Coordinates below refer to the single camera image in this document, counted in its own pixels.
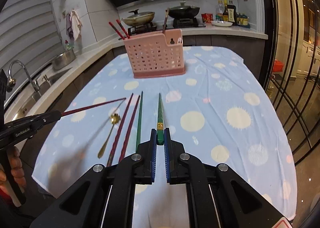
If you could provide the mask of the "person's left hand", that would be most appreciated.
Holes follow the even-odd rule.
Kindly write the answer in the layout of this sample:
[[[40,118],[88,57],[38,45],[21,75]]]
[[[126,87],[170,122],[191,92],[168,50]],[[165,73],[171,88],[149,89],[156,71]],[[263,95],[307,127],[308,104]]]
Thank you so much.
[[[24,170],[22,168],[22,162],[20,160],[20,152],[15,146],[11,147],[8,150],[8,158],[11,165],[11,174],[14,177],[15,182],[19,184],[21,187],[25,188],[27,183],[24,176]],[[3,170],[1,170],[1,173],[0,173],[0,180],[1,180],[1,190],[5,194],[9,194],[4,185],[4,183],[7,180],[7,177],[3,172]]]

